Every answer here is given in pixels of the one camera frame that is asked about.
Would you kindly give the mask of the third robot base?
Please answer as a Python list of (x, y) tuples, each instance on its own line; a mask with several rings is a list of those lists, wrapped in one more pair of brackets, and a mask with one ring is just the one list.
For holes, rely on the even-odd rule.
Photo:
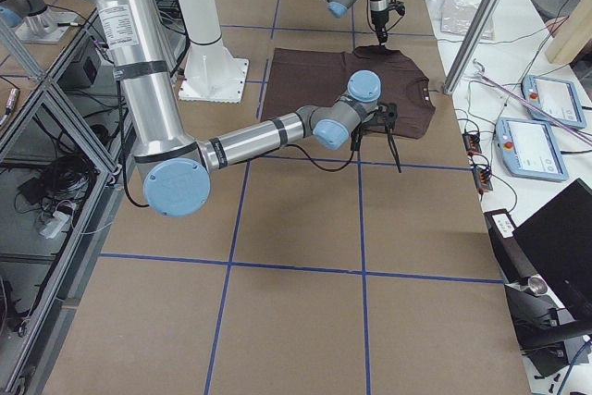
[(1, 21), (24, 43), (59, 43), (79, 15), (56, 11), (44, 0), (1, 0)]

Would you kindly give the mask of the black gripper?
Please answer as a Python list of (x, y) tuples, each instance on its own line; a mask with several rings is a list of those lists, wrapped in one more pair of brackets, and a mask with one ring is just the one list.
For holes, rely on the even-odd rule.
[(351, 133), (350, 149), (352, 151), (359, 151), (360, 150), (363, 137), (364, 137), (364, 130), (363, 129), (355, 129)]
[(371, 28), (376, 34), (378, 43), (385, 46), (388, 41), (388, 11), (387, 10), (371, 10), (370, 11)]

